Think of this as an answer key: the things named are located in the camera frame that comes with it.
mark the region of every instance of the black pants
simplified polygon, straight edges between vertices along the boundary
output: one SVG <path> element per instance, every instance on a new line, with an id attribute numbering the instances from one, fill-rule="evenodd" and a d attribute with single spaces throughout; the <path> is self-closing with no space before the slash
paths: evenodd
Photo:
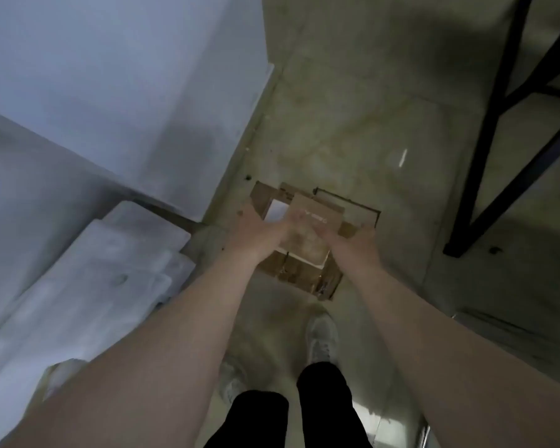
<path id="1" fill-rule="evenodd" d="M 297 381 L 307 448 L 370 444 L 340 370 L 332 363 L 307 366 Z M 232 403 L 226 421 L 205 444 L 218 447 L 284 447 L 288 401 L 270 391 L 246 391 Z"/>

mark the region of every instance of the black metal bar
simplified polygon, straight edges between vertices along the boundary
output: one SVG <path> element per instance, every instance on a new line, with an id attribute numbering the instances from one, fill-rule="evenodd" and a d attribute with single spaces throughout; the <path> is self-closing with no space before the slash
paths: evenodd
<path id="1" fill-rule="evenodd" d="M 448 244 L 448 255 L 460 257 L 560 157 L 560 130 L 468 227 L 464 237 Z"/>
<path id="2" fill-rule="evenodd" d="M 460 199 L 459 210 L 456 214 L 455 225 L 448 245 L 454 245 L 456 243 L 456 239 L 467 230 L 473 216 L 475 200 L 477 199 L 479 187 L 481 186 L 485 164 L 487 163 L 487 157 L 490 153 L 498 119 L 500 117 L 500 106 L 506 94 L 506 90 L 508 89 L 510 75 L 516 62 L 516 56 L 518 55 L 518 49 L 523 36 L 523 28 L 527 20 L 531 1 L 532 0 L 517 0 L 516 2 L 514 17 L 508 29 L 508 38 L 506 40 L 504 52 L 502 53 L 502 59 L 500 60 L 500 67 L 498 68 L 494 80 L 492 94 L 483 118 L 477 145 Z M 446 245 L 444 249 L 445 254 L 448 254 L 448 245 Z"/>
<path id="3" fill-rule="evenodd" d="M 539 61 L 527 80 L 504 98 L 501 113 L 526 99 L 532 92 L 537 92 L 560 75 L 560 36 Z"/>
<path id="4" fill-rule="evenodd" d="M 545 86 L 537 90 L 540 94 L 546 94 L 547 96 L 554 96 L 560 99 L 560 89 L 554 88 L 553 86 Z"/>

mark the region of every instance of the metal bar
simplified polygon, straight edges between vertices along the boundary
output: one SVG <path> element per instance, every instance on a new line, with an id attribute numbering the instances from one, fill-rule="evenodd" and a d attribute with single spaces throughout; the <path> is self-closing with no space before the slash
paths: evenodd
<path id="1" fill-rule="evenodd" d="M 532 158 L 519 174 L 485 208 L 455 244 L 447 245 L 448 254 L 460 257 L 500 216 L 560 157 L 560 130 Z"/>
<path id="2" fill-rule="evenodd" d="M 523 28 L 527 20 L 531 1 L 532 0 L 517 1 L 514 17 L 508 29 L 508 38 L 504 46 L 504 52 L 500 60 L 500 67 L 498 68 L 494 80 L 492 94 L 483 118 L 477 145 L 470 163 L 459 209 L 456 214 L 455 225 L 448 245 L 456 244 L 457 238 L 468 228 L 471 217 L 473 216 L 475 200 L 477 199 L 479 187 L 481 186 L 485 164 L 487 163 L 487 157 L 490 153 L 498 119 L 500 117 L 500 105 L 508 89 L 510 75 L 516 62 L 516 56 L 518 55 L 518 48 L 523 37 Z M 448 245 L 444 249 L 445 254 L 448 254 Z"/>
<path id="3" fill-rule="evenodd" d="M 532 92 L 537 92 L 558 75 L 560 75 L 560 36 L 557 37 L 527 80 L 504 98 L 500 114 L 510 110 Z"/>
<path id="4" fill-rule="evenodd" d="M 545 86 L 537 90 L 540 94 L 546 94 L 547 96 L 554 96 L 560 98 L 560 89 L 554 88 L 553 86 Z"/>

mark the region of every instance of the foot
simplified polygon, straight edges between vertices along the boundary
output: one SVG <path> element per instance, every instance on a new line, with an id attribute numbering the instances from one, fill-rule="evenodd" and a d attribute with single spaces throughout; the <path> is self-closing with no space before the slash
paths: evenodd
<path id="1" fill-rule="evenodd" d="M 307 365 L 338 361 L 338 329 L 328 313 L 313 316 L 305 334 L 307 341 Z"/>
<path id="2" fill-rule="evenodd" d="M 236 397 L 248 389 L 243 368 L 234 359 L 225 358 L 220 365 L 219 392 L 222 400 L 231 406 Z"/>

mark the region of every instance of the cardboard box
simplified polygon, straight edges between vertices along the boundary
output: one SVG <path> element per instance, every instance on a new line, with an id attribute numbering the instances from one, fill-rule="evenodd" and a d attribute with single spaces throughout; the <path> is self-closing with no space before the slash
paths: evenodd
<path id="1" fill-rule="evenodd" d="M 344 213 L 343 207 L 286 183 L 282 183 L 280 188 L 276 189 L 257 181 L 251 191 L 251 199 L 253 200 L 255 211 L 261 218 L 265 218 L 273 199 L 290 204 L 295 194 L 311 198 L 340 214 Z M 356 232 L 357 227 L 348 222 L 342 222 L 338 230 L 338 234 L 345 238 L 352 237 Z M 339 270 L 331 253 L 326 260 L 324 268 L 321 270 L 278 251 L 274 251 L 257 268 L 272 277 L 278 278 L 280 281 L 288 282 L 303 291 L 313 294 L 321 301 L 332 299 L 342 279 L 342 272 Z"/>

